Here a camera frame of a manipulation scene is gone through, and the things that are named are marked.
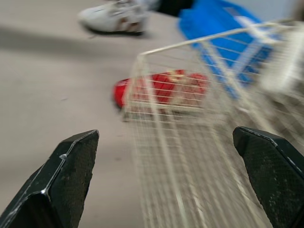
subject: gray floor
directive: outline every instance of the gray floor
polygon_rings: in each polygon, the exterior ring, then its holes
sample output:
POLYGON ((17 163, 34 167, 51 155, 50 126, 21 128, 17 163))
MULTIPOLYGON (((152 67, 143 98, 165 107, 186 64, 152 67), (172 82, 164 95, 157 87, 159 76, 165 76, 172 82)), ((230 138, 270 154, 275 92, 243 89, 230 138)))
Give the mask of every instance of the gray floor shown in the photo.
POLYGON ((0 211, 64 138, 100 131, 81 228, 142 227, 128 132, 111 102, 136 55, 182 40, 152 14, 145 37, 95 37, 76 14, 94 0, 0 2, 0 211))

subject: blue object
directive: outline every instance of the blue object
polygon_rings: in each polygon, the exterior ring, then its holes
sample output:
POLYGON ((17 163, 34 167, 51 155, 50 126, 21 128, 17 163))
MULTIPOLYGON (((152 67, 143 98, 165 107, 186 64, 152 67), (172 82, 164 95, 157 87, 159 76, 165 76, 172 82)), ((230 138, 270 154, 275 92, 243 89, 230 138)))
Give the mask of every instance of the blue object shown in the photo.
MULTIPOLYGON (((261 20, 236 4, 224 0, 197 0, 192 9, 185 9, 181 12, 179 27, 187 39, 195 39, 242 28, 234 19, 235 16, 245 16, 256 23, 261 23, 261 20)), ((237 77, 243 86, 247 86, 253 82, 248 73, 257 73, 256 66, 260 61, 265 60, 271 52, 271 47, 261 45, 258 50, 254 51, 251 59, 248 59, 244 63, 236 62, 240 57, 240 53, 248 50, 248 46, 253 42, 257 41, 247 32, 211 40, 211 43, 217 47, 217 51, 227 65, 230 68, 234 69, 236 67, 239 70, 237 77)), ((233 98, 237 98, 238 95, 235 94, 235 90, 232 86, 228 85, 226 78, 202 44, 195 43, 193 47, 201 52, 202 59, 210 66, 218 81, 225 84, 224 87, 227 92, 233 98)))

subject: shoe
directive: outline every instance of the shoe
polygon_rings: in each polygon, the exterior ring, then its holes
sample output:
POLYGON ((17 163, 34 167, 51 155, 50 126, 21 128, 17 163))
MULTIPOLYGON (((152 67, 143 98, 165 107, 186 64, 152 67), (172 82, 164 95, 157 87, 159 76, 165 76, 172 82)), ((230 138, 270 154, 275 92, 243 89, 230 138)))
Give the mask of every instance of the shoe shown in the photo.
POLYGON ((137 0, 109 0, 108 3, 85 9, 80 23, 98 34, 140 35, 147 21, 147 9, 137 0))

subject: shopping cart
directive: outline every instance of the shopping cart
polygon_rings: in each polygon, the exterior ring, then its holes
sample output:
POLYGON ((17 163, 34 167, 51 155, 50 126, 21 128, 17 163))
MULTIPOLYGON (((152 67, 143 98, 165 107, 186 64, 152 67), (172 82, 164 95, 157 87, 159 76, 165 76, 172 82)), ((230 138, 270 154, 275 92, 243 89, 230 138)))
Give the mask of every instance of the shopping cart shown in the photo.
MULTIPOLYGON (((261 26, 279 27, 280 35, 292 29, 276 23, 261 26)), ((280 103, 285 110, 257 83, 242 86, 220 57, 221 47, 212 41, 242 43, 231 36, 246 31, 236 29, 138 56, 124 95, 123 115, 133 133, 146 228, 272 227, 234 148, 232 132, 242 125, 281 135, 293 143, 294 136, 300 138, 293 127, 304 126, 298 109, 304 103, 303 96, 297 94, 296 106, 291 100, 280 103), (204 48, 213 65, 202 61, 193 44, 204 48), (168 77, 163 82, 166 86, 155 88, 155 74, 168 77), (193 80, 193 74, 200 77, 193 80), (229 95, 227 86, 238 99, 229 95)), ((256 81, 262 77, 250 76, 256 81)), ((298 150, 304 151, 303 145, 300 141, 298 150)))

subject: white sneaker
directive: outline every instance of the white sneaker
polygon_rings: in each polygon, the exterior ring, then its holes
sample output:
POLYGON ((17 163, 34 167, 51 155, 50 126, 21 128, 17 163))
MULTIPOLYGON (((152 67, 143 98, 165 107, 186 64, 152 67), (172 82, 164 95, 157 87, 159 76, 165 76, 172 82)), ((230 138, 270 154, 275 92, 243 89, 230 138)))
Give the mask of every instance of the white sneaker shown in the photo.
POLYGON ((147 10, 137 0, 109 0, 80 12, 79 19, 93 32, 139 35, 146 26, 147 10))

